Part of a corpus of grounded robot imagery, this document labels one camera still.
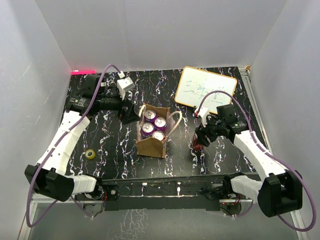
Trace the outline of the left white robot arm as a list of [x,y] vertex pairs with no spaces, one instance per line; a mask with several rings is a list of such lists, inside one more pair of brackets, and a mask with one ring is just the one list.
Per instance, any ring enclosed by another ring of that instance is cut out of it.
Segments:
[[24,171],[32,192],[60,202],[83,193],[93,200],[103,195],[104,188],[95,177],[67,176],[67,165],[82,133],[99,112],[116,111],[124,125],[140,120],[128,98],[134,87],[132,79],[123,73],[112,85],[107,85],[106,78],[98,74],[86,76],[83,87],[66,102],[61,124],[49,147],[35,165],[27,165]]

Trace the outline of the red soda can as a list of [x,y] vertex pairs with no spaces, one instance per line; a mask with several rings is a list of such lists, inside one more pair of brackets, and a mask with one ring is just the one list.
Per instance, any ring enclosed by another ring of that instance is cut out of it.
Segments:
[[194,151],[202,151],[204,146],[200,143],[198,143],[198,137],[196,134],[193,135],[192,141],[191,141],[191,147]]
[[160,130],[156,130],[152,133],[152,137],[159,141],[163,141],[165,139],[165,134]]

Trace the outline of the purple soda can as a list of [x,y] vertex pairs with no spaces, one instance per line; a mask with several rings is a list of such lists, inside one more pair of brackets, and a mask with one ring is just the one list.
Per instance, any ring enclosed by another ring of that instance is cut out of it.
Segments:
[[145,116],[145,121],[152,124],[158,118],[157,112],[153,109],[146,110],[144,116]]
[[166,127],[167,127],[167,121],[165,118],[163,117],[157,117],[154,120],[154,127],[157,131],[161,131],[163,133],[165,133],[166,131]]
[[142,126],[141,126],[141,135],[142,137],[145,138],[149,138],[153,135],[153,133],[155,132],[155,127],[152,123],[150,122],[145,122]]

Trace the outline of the red soda can front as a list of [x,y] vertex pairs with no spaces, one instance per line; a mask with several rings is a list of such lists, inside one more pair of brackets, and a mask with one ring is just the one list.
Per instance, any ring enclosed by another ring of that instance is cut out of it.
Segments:
[[193,135],[192,141],[191,141],[191,147],[194,151],[202,151],[204,146],[200,143],[198,143],[198,137],[196,134]]

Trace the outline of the purple soda can front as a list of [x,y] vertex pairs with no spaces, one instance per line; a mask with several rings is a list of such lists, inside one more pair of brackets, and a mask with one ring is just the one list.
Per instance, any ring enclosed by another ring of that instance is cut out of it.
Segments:
[[155,127],[152,123],[150,122],[145,122],[142,126],[141,126],[141,135],[142,137],[145,138],[149,138],[153,135],[153,133],[155,132]]

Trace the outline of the brown canvas tote bag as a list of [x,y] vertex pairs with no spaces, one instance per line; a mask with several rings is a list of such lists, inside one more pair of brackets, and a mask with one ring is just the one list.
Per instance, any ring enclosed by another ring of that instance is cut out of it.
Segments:
[[[163,117],[166,120],[167,126],[164,130],[163,140],[156,139],[152,136],[143,136],[142,126],[147,122],[145,116],[147,110],[154,110],[158,117]],[[174,111],[171,113],[169,107],[154,107],[144,103],[140,108],[138,115],[140,116],[140,120],[136,123],[137,140],[135,142],[137,154],[163,159],[166,155],[167,142],[182,120],[182,112]]]

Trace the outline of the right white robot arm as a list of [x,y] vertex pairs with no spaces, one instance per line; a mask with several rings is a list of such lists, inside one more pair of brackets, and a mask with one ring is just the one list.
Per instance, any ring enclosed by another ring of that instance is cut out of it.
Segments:
[[208,147],[218,137],[225,137],[248,158],[260,178],[253,180],[244,173],[226,175],[222,182],[226,197],[248,197],[269,218],[302,208],[303,186],[295,173],[268,155],[248,124],[238,119],[232,104],[218,106],[217,116],[203,106],[197,107],[194,116],[201,119],[195,129],[195,147]]

